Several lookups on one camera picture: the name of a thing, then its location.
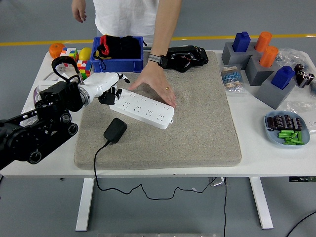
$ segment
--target person's arm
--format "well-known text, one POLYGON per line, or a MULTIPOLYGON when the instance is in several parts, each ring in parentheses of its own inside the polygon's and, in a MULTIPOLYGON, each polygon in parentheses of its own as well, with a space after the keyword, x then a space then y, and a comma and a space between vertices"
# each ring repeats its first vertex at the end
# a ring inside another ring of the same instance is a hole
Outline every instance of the person's arm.
MULTIPOLYGON (((151 54, 156 56, 167 54, 171 38, 177 25, 181 3, 182 0, 159 1, 151 54)), ((142 83, 148 84, 166 103, 174 108, 176 107, 175 93, 167 81, 163 68, 156 62, 148 61, 138 79, 129 89, 133 90, 142 83)))
POLYGON ((87 18, 85 14, 85 0, 73 0, 71 4, 71 9, 73 12, 74 18, 79 21, 83 22, 87 18))

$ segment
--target power outlet socket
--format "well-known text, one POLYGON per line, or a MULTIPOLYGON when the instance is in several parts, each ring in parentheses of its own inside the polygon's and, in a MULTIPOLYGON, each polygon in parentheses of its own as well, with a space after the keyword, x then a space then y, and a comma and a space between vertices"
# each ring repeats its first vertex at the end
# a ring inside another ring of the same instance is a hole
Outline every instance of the power outlet socket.
POLYGON ((116 104, 110 109, 145 122, 160 129, 166 129, 173 123, 174 109, 170 105, 122 89, 116 104))

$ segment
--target robotic arm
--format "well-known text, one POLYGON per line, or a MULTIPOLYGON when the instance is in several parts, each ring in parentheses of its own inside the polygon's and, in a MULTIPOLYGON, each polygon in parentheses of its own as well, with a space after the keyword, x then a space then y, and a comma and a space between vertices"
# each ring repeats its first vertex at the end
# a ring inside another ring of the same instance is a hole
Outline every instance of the robotic arm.
POLYGON ((71 137, 78 126, 71 122, 69 111, 77 112, 92 103, 114 104, 121 95, 117 82, 128 79, 119 73, 94 73, 84 82, 71 57, 58 57, 52 62, 53 71, 65 81, 60 81, 40 92, 41 100, 35 109, 8 120, 0 120, 0 170, 14 160, 37 164, 71 137), (60 64, 72 64, 77 75, 69 79, 56 70, 60 64), (20 122, 38 116, 31 125, 20 122))

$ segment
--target wristwatch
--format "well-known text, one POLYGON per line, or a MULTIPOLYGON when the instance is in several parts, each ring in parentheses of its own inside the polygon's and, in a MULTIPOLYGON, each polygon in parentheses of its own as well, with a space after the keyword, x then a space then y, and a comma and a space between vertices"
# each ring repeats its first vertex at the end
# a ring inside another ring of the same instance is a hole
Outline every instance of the wristwatch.
POLYGON ((167 67, 168 59, 166 56, 162 55, 159 57, 159 56, 150 54, 148 60, 158 63, 158 65, 161 66, 162 68, 167 67))

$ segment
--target person's hand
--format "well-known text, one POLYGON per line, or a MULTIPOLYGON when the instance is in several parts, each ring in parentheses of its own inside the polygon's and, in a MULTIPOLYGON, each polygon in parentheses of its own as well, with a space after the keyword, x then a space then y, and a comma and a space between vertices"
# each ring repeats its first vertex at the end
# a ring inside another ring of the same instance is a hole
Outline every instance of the person's hand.
POLYGON ((142 83, 148 84, 166 103, 176 107, 174 91, 167 81, 163 68, 156 62, 148 61, 137 80, 128 89, 134 90, 142 83))
POLYGON ((87 15, 85 14, 85 0, 73 0, 73 3, 71 4, 71 9, 73 12, 74 18, 79 21, 83 22, 87 18, 87 15))

